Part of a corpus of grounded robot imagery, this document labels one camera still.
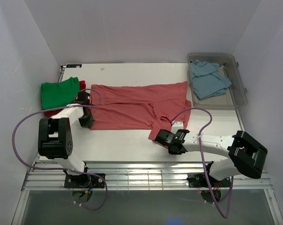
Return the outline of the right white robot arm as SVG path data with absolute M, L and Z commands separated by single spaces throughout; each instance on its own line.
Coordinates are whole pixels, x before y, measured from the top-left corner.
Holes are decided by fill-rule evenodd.
M 245 131 L 237 131 L 232 136 L 197 135 L 186 129 L 176 133 L 161 129 L 155 142 L 166 147 L 171 155 L 187 152 L 204 152 L 224 157 L 224 160 L 206 164 L 206 172 L 189 180 L 194 187 L 228 187 L 227 178 L 244 175 L 260 179 L 268 150 Z

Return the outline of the salmon pink t shirt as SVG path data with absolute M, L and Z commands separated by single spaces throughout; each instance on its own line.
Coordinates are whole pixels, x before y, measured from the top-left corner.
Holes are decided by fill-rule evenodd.
M 187 100 L 188 82 L 148 86 L 105 86 L 93 84 L 91 130 L 150 130 L 154 140 L 160 129 L 171 130 L 173 121 L 187 128 L 192 104 Z

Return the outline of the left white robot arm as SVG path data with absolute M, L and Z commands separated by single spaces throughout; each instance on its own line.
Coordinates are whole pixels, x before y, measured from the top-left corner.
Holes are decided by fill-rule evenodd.
M 91 176 L 86 164 L 73 152 L 74 144 L 71 125 L 79 122 L 82 128 L 90 129 L 95 122 L 87 107 L 90 94 L 79 92 L 77 99 L 50 118 L 39 122 L 38 153 L 40 156 L 59 163 L 66 174 L 66 188 L 85 188 L 91 186 Z

